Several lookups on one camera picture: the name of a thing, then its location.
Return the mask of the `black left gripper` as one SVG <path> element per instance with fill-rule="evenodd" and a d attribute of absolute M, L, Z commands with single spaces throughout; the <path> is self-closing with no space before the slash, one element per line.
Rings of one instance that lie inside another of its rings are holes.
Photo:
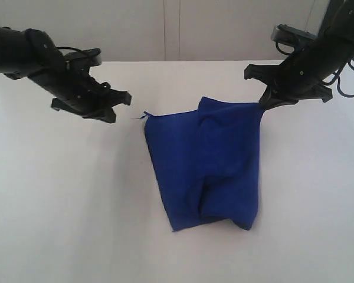
<path fill-rule="evenodd" d="M 43 69 L 28 76 L 36 85 L 51 93 L 51 108 L 66 111 L 83 119 L 115 123 L 116 114 L 111 107 L 119 104 L 129 106 L 132 96 L 127 91 L 102 87 L 90 74 L 90 68 L 66 61 L 64 71 Z"/>

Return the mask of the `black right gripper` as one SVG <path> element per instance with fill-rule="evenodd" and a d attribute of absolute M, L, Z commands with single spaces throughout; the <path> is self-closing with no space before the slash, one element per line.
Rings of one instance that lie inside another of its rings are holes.
<path fill-rule="evenodd" d="M 263 110 L 293 106 L 300 100 L 333 98 L 323 80 L 342 67 L 339 47 L 310 47 L 291 55 L 279 65 L 249 64 L 244 79 L 265 80 L 266 90 L 258 101 Z"/>

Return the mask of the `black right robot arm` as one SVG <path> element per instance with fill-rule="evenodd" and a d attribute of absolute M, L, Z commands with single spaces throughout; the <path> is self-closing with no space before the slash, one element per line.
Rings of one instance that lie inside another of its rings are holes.
<path fill-rule="evenodd" d="M 279 65 L 250 64 L 245 69 L 246 80 L 267 86 L 260 107 L 270 110 L 311 99 L 326 103 L 333 98 L 330 85 L 340 84 L 344 67 L 354 71 L 354 1 L 344 1 L 319 35 L 280 24 L 271 39 L 293 52 Z"/>

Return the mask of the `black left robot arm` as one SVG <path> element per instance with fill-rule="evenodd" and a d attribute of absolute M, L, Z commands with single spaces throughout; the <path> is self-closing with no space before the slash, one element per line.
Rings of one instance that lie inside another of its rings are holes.
<path fill-rule="evenodd" d="M 51 108 L 84 119 L 113 124 L 119 104 L 130 105 L 127 91 L 111 88 L 90 75 L 102 64 L 101 49 L 58 47 L 38 29 L 17 31 L 0 26 L 0 74 L 12 80 L 28 78 L 53 95 Z"/>

